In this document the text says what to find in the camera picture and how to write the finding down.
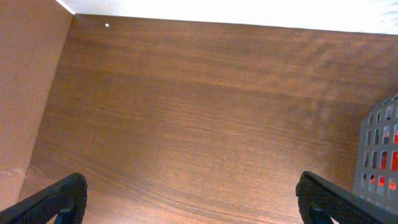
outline gray plastic basket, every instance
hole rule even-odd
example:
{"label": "gray plastic basket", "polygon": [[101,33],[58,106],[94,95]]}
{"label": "gray plastic basket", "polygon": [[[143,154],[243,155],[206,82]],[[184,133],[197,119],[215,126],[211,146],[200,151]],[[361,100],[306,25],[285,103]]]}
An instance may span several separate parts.
{"label": "gray plastic basket", "polygon": [[354,194],[398,214],[398,95],[361,122]]}

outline red object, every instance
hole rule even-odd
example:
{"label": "red object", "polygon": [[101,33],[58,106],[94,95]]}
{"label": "red object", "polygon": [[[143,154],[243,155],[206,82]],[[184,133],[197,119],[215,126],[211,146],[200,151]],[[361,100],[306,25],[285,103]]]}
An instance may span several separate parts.
{"label": "red object", "polygon": [[396,190],[397,189],[397,184],[390,181],[390,189],[391,190]]}
{"label": "red object", "polygon": [[392,171],[398,171],[398,152],[392,153],[392,164],[391,164]]}
{"label": "red object", "polygon": [[384,187],[384,181],[385,181],[384,177],[379,178],[379,186],[380,187]]}

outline brown wooden panel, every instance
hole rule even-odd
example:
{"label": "brown wooden panel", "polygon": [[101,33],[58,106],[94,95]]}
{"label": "brown wooden panel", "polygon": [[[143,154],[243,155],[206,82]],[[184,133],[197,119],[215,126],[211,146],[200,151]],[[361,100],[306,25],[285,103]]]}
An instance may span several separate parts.
{"label": "brown wooden panel", "polygon": [[302,171],[351,190],[397,50],[388,35],[77,15],[21,197],[82,172],[87,223],[301,223]]}
{"label": "brown wooden panel", "polygon": [[54,0],[0,1],[0,210],[18,201],[72,15]]}

